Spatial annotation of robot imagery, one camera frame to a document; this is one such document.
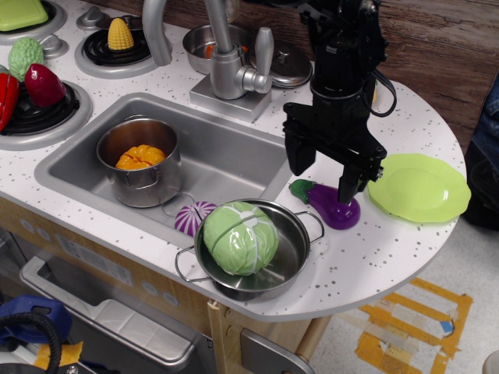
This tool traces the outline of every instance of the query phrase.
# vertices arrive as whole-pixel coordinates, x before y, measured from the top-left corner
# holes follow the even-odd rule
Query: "plastic plate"
[[[385,158],[383,177],[369,182],[371,200],[382,210],[414,222],[445,222],[464,213],[471,192],[446,162],[419,153]]]

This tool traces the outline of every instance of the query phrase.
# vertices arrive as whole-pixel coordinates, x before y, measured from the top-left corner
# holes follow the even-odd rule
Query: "red pepper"
[[[7,74],[0,73],[0,131],[9,123],[19,99],[19,81]]]
[[[65,96],[65,86],[46,66],[31,64],[24,76],[26,91],[37,107],[50,107]]]

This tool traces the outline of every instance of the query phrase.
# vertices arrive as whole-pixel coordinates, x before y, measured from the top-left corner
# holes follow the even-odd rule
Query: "silver pan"
[[[286,292],[305,267],[310,254],[310,245],[324,236],[324,226],[311,212],[293,213],[283,206],[262,199],[242,199],[261,208],[272,220],[279,233],[279,246],[271,262],[258,273],[249,276],[234,276],[223,271],[214,261],[203,240],[204,221],[196,233],[194,246],[177,253],[175,268],[186,282],[211,280],[224,295],[240,301],[258,298],[269,300]],[[308,214],[320,225],[321,235],[310,241],[309,235],[299,215]],[[179,269],[179,257],[191,249],[195,250],[197,260],[208,277],[189,279]]]

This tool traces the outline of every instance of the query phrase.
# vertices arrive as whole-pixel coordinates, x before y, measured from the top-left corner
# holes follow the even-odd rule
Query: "toy food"
[[[350,204],[338,202],[338,189],[329,185],[297,179],[290,186],[291,194],[319,212],[324,222],[336,230],[355,226],[360,219],[360,206],[352,199]]]
[[[213,48],[215,47],[215,44],[209,44],[207,47],[206,47],[206,51],[204,52],[205,54],[205,57],[210,60],[211,59],[211,53],[213,53]],[[248,53],[248,47],[243,45],[242,46],[242,50],[245,52],[245,53]]]
[[[121,18],[114,18],[109,26],[108,46],[112,51],[122,51],[133,47],[132,32]]]
[[[137,170],[159,164],[166,158],[159,148],[142,144],[127,150],[118,160],[117,169]]]
[[[0,131],[9,123],[19,100],[19,81],[6,72],[0,72]]]
[[[31,101],[38,107],[50,107],[65,96],[64,84],[49,68],[40,64],[31,64],[24,84]]]
[[[207,201],[198,201],[196,203],[184,206],[175,218],[175,228],[184,234],[195,236],[201,221],[217,206]]]
[[[34,63],[44,63],[44,50],[41,44],[32,37],[20,38],[9,52],[10,74],[23,82],[26,72]]]
[[[246,276],[268,265],[278,249],[279,235],[262,209],[246,202],[232,202],[208,215],[203,240],[226,273]]]

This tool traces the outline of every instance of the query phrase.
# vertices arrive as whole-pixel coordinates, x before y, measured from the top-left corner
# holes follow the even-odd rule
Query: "gray floor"
[[[483,362],[493,351],[499,350],[499,232],[488,231],[468,224],[460,219],[436,259],[418,278],[449,290],[455,294],[467,294],[472,298],[471,309],[465,321],[458,351],[448,360],[447,367],[435,369],[432,374],[471,374],[482,372]],[[422,301],[431,308],[452,310],[455,304],[446,305],[441,298],[431,298],[413,287],[403,286],[400,295]],[[367,315],[358,309],[333,316],[327,331],[312,357],[311,365],[316,374],[378,374],[407,372],[404,369],[381,370],[363,361],[356,354],[363,326],[352,320],[367,321]],[[427,323],[425,330],[441,337],[445,335],[441,326]],[[381,349],[388,344],[380,340]],[[435,355],[441,349],[418,342],[411,345],[406,363],[422,374],[430,374]]]

